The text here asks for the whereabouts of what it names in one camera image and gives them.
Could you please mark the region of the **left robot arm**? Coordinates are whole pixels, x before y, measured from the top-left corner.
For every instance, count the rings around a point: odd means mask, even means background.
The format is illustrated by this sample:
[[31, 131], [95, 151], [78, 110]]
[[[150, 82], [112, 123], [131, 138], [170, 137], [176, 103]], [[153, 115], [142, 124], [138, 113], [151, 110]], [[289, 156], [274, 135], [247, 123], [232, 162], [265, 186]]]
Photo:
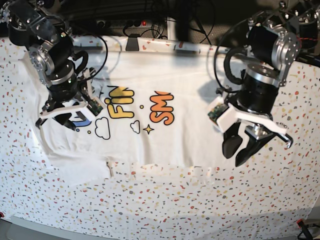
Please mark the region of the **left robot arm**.
[[208, 113], [223, 134], [224, 157], [235, 157], [236, 167], [275, 137], [292, 146], [287, 128], [274, 122], [272, 108], [294, 61], [320, 64], [309, 55], [319, 42], [319, 1], [292, 6], [281, 1], [278, 9], [256, 13], [246, 22], [247, 44], [230, 49], [223, 62], [226, 78], [240, 88], [219, 86]]

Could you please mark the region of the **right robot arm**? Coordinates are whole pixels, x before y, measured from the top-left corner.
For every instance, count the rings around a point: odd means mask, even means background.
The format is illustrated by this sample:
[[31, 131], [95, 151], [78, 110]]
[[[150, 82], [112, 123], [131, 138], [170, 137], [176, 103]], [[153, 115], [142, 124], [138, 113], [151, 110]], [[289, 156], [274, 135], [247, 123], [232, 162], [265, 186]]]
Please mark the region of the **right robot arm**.
[[0, 5], [0, 21], [7, 24], [10, 41], [26, 47], [40, 82], [48, 90], [36, 127], [53, 119], [74, 131], [73, 115], [94, 121], [103, 110], [91, 85], [96, 70], [87, 67], [85, 50], [75, 51], [69, 24], [56, 26], [53, 20], [58, 16], [47, 12], [41, 0], [37, 5], [27, 0], [2, 0]]

